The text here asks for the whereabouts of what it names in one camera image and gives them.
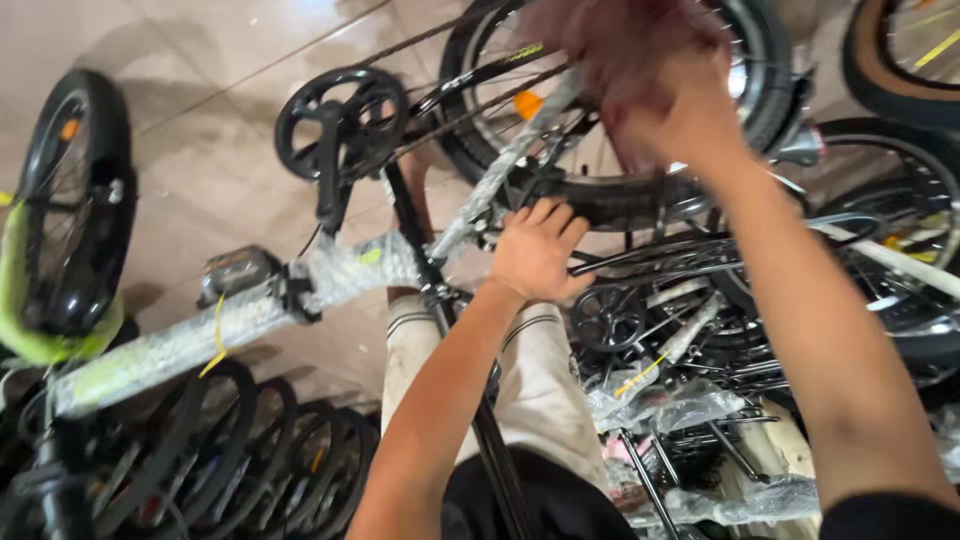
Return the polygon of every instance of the tiled floor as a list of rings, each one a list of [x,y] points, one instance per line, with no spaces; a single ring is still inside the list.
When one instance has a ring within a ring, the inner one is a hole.
[[[100,69],[123,88],[132,112],[140,202],[122,288],[145,331],[195,313],[206,258],[260,243],[296,254],[314,225],[313,188],[283,169],[273,125],[288,96],[327,69],[461,14],[465,0],[4,0],[0,3],[0,189],[14,189],[30,131],[49,88],[72,65]],[[848,3],[833,2],[814,56],[822,86],[815,107],[850,110],[835,51]],[[445,35],[382,66],[409,86],[433,81]],[[434,168],[427,199],[437,227],[468,188]],[[354,189],[346,241],[389,226],[380,184]],[[472,253],[452,269],[482,274]],[[385,295],[332,309],[309,328],[257,343],[246,358],[259,379],[287,374],[300,398],[382,390]]]

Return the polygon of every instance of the pile of bicycle parts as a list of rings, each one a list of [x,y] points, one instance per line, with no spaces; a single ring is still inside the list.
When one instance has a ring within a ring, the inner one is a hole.
[[[44,452],[33,448],[40,386],[3,414],[11,435],[0,455],[5,538],[33,537],[51,524],[42,481],[30,478],[43,471]],[[57,481],[79,482],[86,503],[60,508],[61,522],[86,512],[97,538],[337,537],[360,502],[379,441],[359,413],[325,400],[298,404],[287,380],[256,383],[229,358],[202,377],[185,375],[146,417],[117,418],[138,409],[151,410],[127,403],[73,426],[84,449],[73,450],[73,461],[82,465],[64,459],[71,474]]]

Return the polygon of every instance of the hand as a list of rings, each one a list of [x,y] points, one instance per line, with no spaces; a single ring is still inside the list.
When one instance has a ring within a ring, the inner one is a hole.
[[[730,55],[724,48],[688,47],[671,55],[658,73],[658,91],[670,105],[633,105],[620,134],[627,145],[649,149],[664,166],[682,161],[706,181],[720,167],[752,160],[727,90]]]
[[[491,280],[509,286],[525,300],[563,300],[587,288],[592,274],[572,278],[566,262],[589,223],[573,217],[570,205],[554,198],[537,201],[504,219],[496,244]]]

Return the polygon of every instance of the orange reflector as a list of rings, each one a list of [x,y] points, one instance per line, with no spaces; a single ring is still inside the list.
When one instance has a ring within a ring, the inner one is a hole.
[[[63,129],[60,130],[60,140],[71,140],[73,137],[77,136],[77,132],[80,130],[80,121],[76,118],[70,118],[63,124]]]
[[[514,107],[524,120],[533,118],[534,114],[540,110],[541,105],[543,105],[543,100],[530,90],[523,90],[514,96]]]

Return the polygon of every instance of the bicycle tire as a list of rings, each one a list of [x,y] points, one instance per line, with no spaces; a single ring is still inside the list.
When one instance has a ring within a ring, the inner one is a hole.
[[[774,143],[782,124],[789,115],[793,99],[791,46],[782,23],[760,0],[718,0],[723,9],[740,17],[737,24],[751,24],[756,34],[763,39],[765,50],[770,53],[766,68],[764,89],[759,93],[756,108],[744,124],[745,135],[759,152],[766,151]],[[490,6],[493,0],[475,0],[468,12]],[[465,23],[453,29],[444,49],[439,79],[447,81],[460,75],[466,60],[470,42],[478,32],[492,33],[493,21],[502,20],[509,12],[523,5],[516,0],[496,12],[491,23],[485,18]],[[462,93],[455,93],[441,102],[441,116],[457,118],[468,112]],[[461,176],[471,184],[479,182],[487,167],[496,159],[498,152],[481,135],[472,122],[461,122],[454,130],[439,139],[444,152],[456,166]],[[558,189],[577,215],[586,217],[596,231],[634,231],[652,227],[650,213],[655,199],[649,185],[642,184],[576,184],[560,182]],[[678,200],[684,194],[678,193]]]
[[[236,418],[233,429],[221,447],[217,457],[217,464],[204,486],[192,498],[187,498],[180,505],[183,521],[189,526],[200,519],[207,508],[213,504],[217,496],[224,489],[230,478],[236,473],[237,465],[243,456],[244,447],[250,430],[253,427],[253,417],[256,415],[256,385],[250,369],[231,358],[224,358],[204,376],[206,380],[224,377],[236,385]],[[153,531],[150,535],[155,540],[176,540],[181,535],[180,524],[171,520]]]
[[[55,122],[62,120],[61,107],[70,100],[85,102],[83,122],[88,123],[88,139],[83,199],[88,214],[71,234],[71,249],[64,254],[58,274],[52,277],[54,283],[42,287],[47,290],[41,292],[43,276],[38,262],[49,210],[31,201],[44,195],[49,178],[44,173],[52,164],[46,159],[51,157],[49,147],[54,142],[50,136],[58,127]],[[127,106],[123,94],[107,77],[75,69],[60,79],[36,122],[17,188],[17,198],[26,201],[28,210],[26,306],[35,307],[36,316],[26,319],[36,319],[33,326],[56,335],[80,337],[89,334],[107,312],[130,246],[136,209],[137,182],[130,147]],[[93,190],[111,189],[111,183],[116,181],[122,186],[120,200],[96,202]]]
[[[267,459],[267,465],[258,477],[253,480],[256,483],[253,491],[239,503],[235,510],[225,517],[210,532],[193,529],[198,538],[203,540],[220,540],[227,537],[235,528],[242,524],[247,516],[256,508],[260,499],[267,493],[267,486],[274,480],[277,473],[285,464],[287,455],[290,452],[291,444],[294,440],[294,427],[297,423],[297,395],[293,386],[286,379],[276,377],[265,380],[257,385],[257,393],[272,390],[277,393],[283,402],[283,414],[277,418],[270,427],[264,430],[260,440],[269,440],[277,430],[279,434],[276,438],[273,451]]]
[[[844,81],[863,107],[917,127],[960,128],[960,85],[911,75],[890,54],[889,17],[899,0],[864,0],[853,11],[844,36]]]
[[[318,417],[317,420],[321,420],[321,422],[313,424],[297,436],[287,460],[288,467],[292,466],[295,460],[300,457],[300,447],[307,441],[309,435],[326,424],[330,425],[330,447],[321,458],[317,470],[310,475],[317,478],[313,488],[303,497],[289,517],[280,520],[281,523],[274,525],[272,528],[267,528],[259,535],[259,538],[263,540],[279,540],[286,532],[297,530],[300,522],[317,510],[330,481],[333,480],[334,474],[345,457],[344,443],[347,438],[348,426],[347,421],[337,412],[337,409],[333,408],[326,400],[316,400],[300,405],[298,412],[300,415],[314,414]]]
[[[190,433],[197,424],[200,407],[208,386],[207,378],[197,377],[199,370],[187,374],[187,380],[170,392],[154,411],[153,416],[180,406],[167,436],[144,461],[137,474],[122,495],[114,499],[95,522],[98,538],[111,536],[127,517],[156,491],[160,481],[173,466],[174,461],[186,448]]]
[[[873,137],[875,141],[894,139],[906,143],[928,155],[927,160],[939,164],[942,173],[949,173],[953,184],[960,191],[960,153],[956,145],[944,135],[923,131],[910,126],[896,124],[880,118],[847,118],[834,120],[819,125],[825,144],[829,147],[841,137],[848,144],[856,144],[856,137]],[[953,275],[960,275],[960,250],[944,266],[944,270]],[[742,282],[730,272],[720,272],[710,276],[718,288],[738,306],[753,307],[756,312],[753,297],[749,291],[736,294],[743,290]],[[900,356],[908,363],[938,364],[946,366],[960,365],[960,332],[932,334],[927,336],[893,336],[894,345]]]
[[[350,487],[350,493],[344,505],[331,516],[327,521],[321,524],[317,530],[308,533],[306,537],[310,540],[331,540],[338,533],[343,532],[353,518],[363,498],[364,488],[367,486],[367,478],[370,476],[370,466],[373,463],[373,454],[376,451],[376,445],[379,443],[380,436],[373,429],[373,426],[367,422],[357,411],[350,408],[341,408],[340,414],[346,417],[357,430],[360,443],[360,465],[356,478],[353,479],[353,485]]]

